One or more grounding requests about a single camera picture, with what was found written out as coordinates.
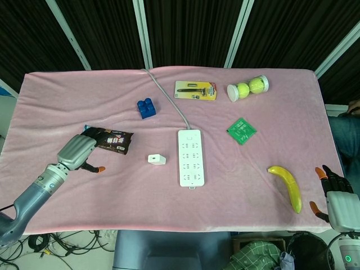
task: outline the blue lego block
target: blue lego block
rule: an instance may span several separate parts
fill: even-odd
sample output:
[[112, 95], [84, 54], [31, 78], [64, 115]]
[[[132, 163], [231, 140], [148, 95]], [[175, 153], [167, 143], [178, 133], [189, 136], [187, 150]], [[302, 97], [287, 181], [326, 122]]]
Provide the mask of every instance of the blue lego block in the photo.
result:
[[154, 104], [152, 104], [150, 98], [146, 98], [144, 101], [139, 100], [137, 102], [137, 106], [139, 108], [142, 119], [151, 117], [156, 114]]

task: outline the small white charger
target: small white charger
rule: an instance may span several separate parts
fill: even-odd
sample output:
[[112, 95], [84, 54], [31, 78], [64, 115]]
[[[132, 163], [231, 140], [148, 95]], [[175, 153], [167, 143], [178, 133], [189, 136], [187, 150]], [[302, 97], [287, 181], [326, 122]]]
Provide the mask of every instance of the small white charger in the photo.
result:
[[165, 165], [167, 159], [165, 156], [161, 156], [160, 154], [153, 154], [147, 157], [147, 162], [154, 165]]

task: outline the black curtain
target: black curtain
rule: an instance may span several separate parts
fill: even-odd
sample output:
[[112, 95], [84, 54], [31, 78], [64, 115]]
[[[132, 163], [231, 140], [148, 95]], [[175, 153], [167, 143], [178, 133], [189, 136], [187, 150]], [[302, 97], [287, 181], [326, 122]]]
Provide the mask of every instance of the black curtain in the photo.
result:
[[347, 105], [360, 98], [360, 39], [319, 78], [327, 104]]
[[359, 20], [359, 0], [256, 0], [232, 67], [316, 70]]
[[154, 67], [224, 67], [241, 0], [145, 0]]
[[132, 0], [56, 0], [92, 69], [144, 68]]
[[16, 92], [32, 71], [83, 70], [45, 1], [0, 0], [0, 78]]

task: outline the chocolate bar wrapper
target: chocolate bar wrapper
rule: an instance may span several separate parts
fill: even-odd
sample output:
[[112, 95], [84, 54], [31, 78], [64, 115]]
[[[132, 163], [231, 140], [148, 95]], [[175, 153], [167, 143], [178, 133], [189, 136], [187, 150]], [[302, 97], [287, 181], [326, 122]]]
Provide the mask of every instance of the chocolate bar wrapper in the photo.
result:
[[[85, 125], [84, 130], [90, 127], [90, 125]], [[110, 129], [105, 130], [105, 132], [108, 132], [109, 136], [98, 147], [126, 155], [131, 143], [131, 136], [134, 133]]]

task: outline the power outlet socket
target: power outlet socket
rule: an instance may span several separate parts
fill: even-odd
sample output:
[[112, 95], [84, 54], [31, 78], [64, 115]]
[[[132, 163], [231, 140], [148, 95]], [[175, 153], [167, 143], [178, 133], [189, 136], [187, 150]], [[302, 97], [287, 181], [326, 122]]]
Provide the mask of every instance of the power outlet socket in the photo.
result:
[[203, 147], [198, 129], [179, 130], [180, 186], [194, 189], [205, 184]]

